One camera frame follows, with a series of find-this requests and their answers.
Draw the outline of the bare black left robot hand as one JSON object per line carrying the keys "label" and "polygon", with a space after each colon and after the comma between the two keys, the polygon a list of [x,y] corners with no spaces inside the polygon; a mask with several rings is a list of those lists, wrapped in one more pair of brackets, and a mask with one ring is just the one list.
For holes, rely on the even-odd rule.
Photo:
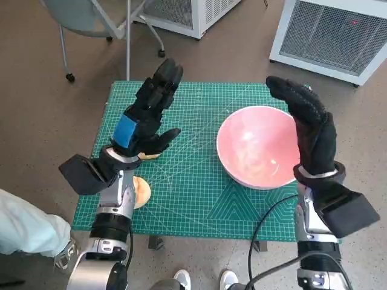
{"label": "bare black left robot hand", "polygon": [[127,157],[158,155],[179,135],[179,128],[159,135],[163,111],[169,109],[183,76],[183,67],[174,59],[166,59],[148,77],[135,95],[135,102],[126,108],[117,123],[112,145]]}

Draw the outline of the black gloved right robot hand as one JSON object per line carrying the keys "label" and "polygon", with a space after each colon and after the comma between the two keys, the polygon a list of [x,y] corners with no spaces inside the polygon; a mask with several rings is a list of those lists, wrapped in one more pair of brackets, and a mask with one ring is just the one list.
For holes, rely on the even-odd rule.
{"label": "black gloved right robot hand", "polygon": [[272,97],[286,102],[296,123],[300,164],[316,176],[335,171],[336,128],[333,115],[311,88],[268,76],[265,81]]}

